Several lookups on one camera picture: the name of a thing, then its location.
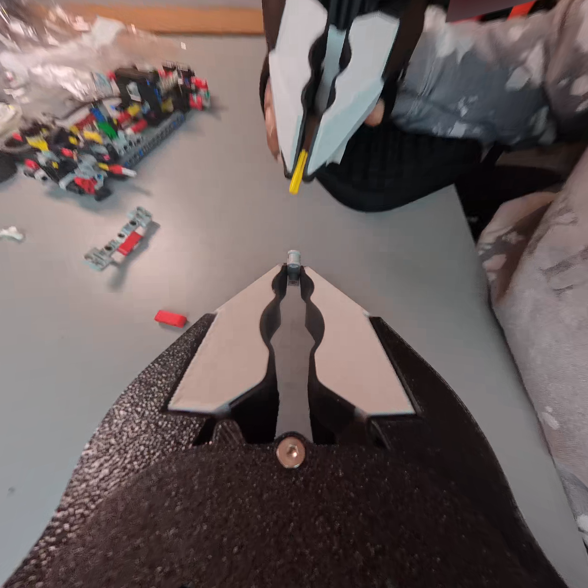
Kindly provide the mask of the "clear plastic bags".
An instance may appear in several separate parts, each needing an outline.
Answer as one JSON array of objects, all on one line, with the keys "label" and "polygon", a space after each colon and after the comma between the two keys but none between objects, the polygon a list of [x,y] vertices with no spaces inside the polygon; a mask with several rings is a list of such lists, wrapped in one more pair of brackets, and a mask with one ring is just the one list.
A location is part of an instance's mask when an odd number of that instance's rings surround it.
[{"label": "clear plastic bags", "polygon": [[110,90],[107,74],[119,67],[159,69],[185,56],[184,43],[134,24],[55,1],[1,1],[1,102],[88,99]]}]

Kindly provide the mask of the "grey red beam assembly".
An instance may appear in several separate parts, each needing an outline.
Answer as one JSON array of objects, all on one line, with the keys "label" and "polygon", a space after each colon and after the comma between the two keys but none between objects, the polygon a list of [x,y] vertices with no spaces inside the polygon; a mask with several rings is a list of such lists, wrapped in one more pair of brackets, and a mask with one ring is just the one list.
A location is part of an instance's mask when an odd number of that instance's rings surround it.
[{"label": "grey red beam assembly", "polygon": [[93,247],[84,255],[84,262],[94,270],[103,271],[128,257],[145,238],[152,224],[152,214],[141,206],[128,212],[127,222],[116,236],[102,247]]}]

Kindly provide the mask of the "yellow toy axle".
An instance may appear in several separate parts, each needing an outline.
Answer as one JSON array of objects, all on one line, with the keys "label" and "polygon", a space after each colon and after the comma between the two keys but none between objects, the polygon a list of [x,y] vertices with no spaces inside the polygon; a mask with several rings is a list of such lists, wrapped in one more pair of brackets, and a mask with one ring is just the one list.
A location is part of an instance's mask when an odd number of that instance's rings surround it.
[{"label": "yellow toy axle", "polygon": [[297,195],[299,192],[300,185],[302,184],[303,176],[305,173],[307,155],[307,151],[302,148],[300,150],[296,166],[293,170],[292,177],[290,179],[289,193],[291,195]]}]

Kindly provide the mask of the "grey desk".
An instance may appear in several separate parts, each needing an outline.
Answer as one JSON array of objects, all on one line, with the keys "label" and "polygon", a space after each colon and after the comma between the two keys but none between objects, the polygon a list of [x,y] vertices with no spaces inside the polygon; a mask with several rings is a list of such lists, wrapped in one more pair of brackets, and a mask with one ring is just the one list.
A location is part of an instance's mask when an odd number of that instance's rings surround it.
[{"label": "grey desk", "polygon": [[[297,249],[302,261],[382,317],[480,424],[537,542],[571,587],[587,554],[495,315],[452,188],[365,214],[316,182],[296,196],[269,154],[259,102],[262,38],[182,38],[207,78],[194,113],[112,196],[91,202],[17,175],[1,185],[1,582],[36,543],[84,445],[133,379],[190,321]],[[152,214],[128,257],[84,262],[128,212]]]}]

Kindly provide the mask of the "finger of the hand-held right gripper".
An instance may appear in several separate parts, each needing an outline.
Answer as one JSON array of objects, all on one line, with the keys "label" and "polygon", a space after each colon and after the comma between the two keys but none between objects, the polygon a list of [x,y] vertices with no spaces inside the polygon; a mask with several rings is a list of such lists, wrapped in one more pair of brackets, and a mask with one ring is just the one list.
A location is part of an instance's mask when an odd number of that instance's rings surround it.
[{"label": "finger of the hand-held right gripper", "polygon": [[275,42],[269,50],[269,74],[276,132],[285,177],[292,179],[315,111],[315,98],[326,54],[328,11],[320,1],[285,1]]},{"label": "finger of the hand-held right gripper", "polygon": [[349,138],[372,112],[399,24],[398,18],[385,13],[367,13],[353,21],[347,35],[349,63],[334,78],[334,99],[320,116],[306,161],[306,178],[339,161]]}]

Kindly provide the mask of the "wood-edged grey table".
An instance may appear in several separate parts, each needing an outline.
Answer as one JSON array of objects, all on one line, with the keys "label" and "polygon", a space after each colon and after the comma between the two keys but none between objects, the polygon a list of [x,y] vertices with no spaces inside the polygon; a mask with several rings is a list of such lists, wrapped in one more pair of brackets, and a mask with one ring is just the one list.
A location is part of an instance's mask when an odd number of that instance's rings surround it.
[{"label": "wood-edged grey table", "polygon": [[97,4],[64,2],[65,8],[83,17],[102,17],[147,32],[188,35],[245,35],[264,33],[260,8],[232,6]]}]

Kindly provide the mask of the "person's right forearm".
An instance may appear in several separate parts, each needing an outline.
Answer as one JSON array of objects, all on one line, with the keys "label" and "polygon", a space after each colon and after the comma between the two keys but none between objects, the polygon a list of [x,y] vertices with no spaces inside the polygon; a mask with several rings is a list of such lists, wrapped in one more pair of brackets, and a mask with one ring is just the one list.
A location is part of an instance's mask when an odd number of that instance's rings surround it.
[{"label": "person's right forearm", "polygon": [[527,18],[447,23],[427,9],[392,108],[410,133],[508,146],[587,133],[587,1]]}]

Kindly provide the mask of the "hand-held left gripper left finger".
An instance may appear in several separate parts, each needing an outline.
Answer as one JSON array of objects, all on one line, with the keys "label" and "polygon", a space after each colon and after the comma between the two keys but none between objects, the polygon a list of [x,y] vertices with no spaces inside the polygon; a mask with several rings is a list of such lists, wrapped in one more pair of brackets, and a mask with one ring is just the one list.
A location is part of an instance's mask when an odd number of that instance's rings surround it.
[{"label": "hand-held left gripper left finger", "polygon": [[168,410],[220,414],[260,384],[270,351],[261,320],[275,299],[276,265],[217,308],[215,318],[173,393]]}]

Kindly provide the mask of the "black office chair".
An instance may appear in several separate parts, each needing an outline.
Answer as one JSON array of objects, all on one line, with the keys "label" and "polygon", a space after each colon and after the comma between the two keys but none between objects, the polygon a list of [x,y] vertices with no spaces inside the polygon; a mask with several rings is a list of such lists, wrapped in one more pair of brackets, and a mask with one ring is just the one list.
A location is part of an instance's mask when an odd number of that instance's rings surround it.
[{"label": "black office chair", "polygon": [[409,133],[388,121],[362,125],[350,138],[338,164],[316,173],[316,181],[338,202],[360,212],[386,212],[455,187],[462,210],[476,217],[476,182],[485,183],[501,143],[485,148],[475,139]]}]

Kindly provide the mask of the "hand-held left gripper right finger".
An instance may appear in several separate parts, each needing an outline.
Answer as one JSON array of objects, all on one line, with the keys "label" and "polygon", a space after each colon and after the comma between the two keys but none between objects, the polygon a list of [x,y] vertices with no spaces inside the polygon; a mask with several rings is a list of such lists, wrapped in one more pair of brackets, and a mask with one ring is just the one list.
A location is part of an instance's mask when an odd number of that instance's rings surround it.
[{"label": "hand-held left gripper right finger", "polygon": [[308,266],[300,274],[300,294],[319,386],[362,416],[415,415],[369,312]]}]

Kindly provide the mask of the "person's grey patterned sweatshirt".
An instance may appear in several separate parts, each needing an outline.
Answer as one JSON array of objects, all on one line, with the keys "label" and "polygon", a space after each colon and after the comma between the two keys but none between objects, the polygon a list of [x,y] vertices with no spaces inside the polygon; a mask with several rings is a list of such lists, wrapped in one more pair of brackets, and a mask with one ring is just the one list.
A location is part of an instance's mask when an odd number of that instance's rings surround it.
[{"label": "person's grey patterned sweatshirt", "polygon": [[501,204],[477,241],[490,300],[587,544],[587,150]]}]

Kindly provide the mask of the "toy car chassis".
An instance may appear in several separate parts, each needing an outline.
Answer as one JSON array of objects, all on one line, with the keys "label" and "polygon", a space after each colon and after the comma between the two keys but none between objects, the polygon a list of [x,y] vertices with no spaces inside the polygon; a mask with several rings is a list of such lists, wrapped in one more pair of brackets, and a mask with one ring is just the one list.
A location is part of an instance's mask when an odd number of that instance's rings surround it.
[{"label": "toy car chassis", "polygon": [[103,201],[109,180],[135,167],[186,120],[211,106],[209,84],[194,70],[167,62],[158,70],[121,67],[108,76],[114,96],[79,102],[62,116],[22,118],[1,139],[18,172],[76,195]]}]

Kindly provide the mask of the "person's right hand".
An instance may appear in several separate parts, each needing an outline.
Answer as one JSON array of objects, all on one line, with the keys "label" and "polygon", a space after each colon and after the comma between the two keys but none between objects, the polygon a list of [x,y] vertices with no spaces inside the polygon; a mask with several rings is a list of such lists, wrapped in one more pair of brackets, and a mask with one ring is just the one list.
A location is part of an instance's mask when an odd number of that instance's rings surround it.
[{"label": "person's right hand", "polygon": [[[281,149],[277,138],[275,109],[273,104],[273,93],[270,79],[268,79],[266,84],[263,107],[266,126],[266,138],[269,151],[275,160],[277,160],[279,163],[282,163]],[[377,126],[382,123],[384,115],[385,101],[383,99],[379,99],[372,112],[364,120],[364,124],[369,127]]]}]

